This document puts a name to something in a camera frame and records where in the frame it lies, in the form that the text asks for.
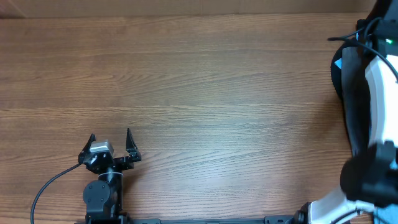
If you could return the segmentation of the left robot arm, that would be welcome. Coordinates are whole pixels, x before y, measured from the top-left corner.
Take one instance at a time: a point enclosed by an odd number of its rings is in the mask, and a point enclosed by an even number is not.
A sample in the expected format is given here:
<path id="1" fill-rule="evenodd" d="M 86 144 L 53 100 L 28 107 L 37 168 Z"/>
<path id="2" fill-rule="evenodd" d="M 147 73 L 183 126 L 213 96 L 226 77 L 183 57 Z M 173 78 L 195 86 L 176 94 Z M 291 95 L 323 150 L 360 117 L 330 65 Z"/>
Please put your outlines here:
<path id="1" fill-rule="evenodd" d="M 133 169 L 142 157 L 130 129 L 126 133 L 126 152 L 126 156 L 114 157 L 111 143 L 97 142 L 93 134 L 80 152 L 78 162 L 98 176 L 83 190 L 85 223 L 132 223 L 123 211 L 123 171 Z"/>

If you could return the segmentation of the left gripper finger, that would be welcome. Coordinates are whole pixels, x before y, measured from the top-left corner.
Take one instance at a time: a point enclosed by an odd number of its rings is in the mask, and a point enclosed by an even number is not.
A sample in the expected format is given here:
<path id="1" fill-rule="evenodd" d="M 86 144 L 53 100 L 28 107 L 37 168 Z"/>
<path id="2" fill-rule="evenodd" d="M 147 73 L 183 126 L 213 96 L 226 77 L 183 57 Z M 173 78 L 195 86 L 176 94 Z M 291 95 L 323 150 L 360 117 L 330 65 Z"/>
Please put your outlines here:
<path id="1" fill-rule="evenodd" d="M 90 153 L 91 144 L 95 141 L 96 141 L 96 136 L 94 134 L 91 134 L 88 142 L 86 143 L 86 145 L 84 146 L 84 148 L 78 155 L 78 163 L 79 164 L 84 163 L 85 157 Z"/>
<path id="2" fill-rule="evenodd" d="M 139 152 L 136 143 L 134 142 L 132 132 L 129 128 L 127 128 L 126 133 L 126 151 L 129 154 L 129 157 L 133 162 L 141 161 L 141 153 Z"/>

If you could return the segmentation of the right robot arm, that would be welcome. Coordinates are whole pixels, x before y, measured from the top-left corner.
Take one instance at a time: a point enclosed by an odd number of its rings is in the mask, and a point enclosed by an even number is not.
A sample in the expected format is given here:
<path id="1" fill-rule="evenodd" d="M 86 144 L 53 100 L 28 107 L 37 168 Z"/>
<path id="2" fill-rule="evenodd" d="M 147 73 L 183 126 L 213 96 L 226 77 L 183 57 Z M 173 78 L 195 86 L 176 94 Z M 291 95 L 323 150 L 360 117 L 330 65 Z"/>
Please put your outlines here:
<path id="1" fill-rule="evenodd" d="M 353 156 L 337 188 L 281 223 L 349 223 L 364 213 L 389 223 L 382 213 L 397 205 L 397 0 L 377 1 L 339 41 L 331 80 Z"/>

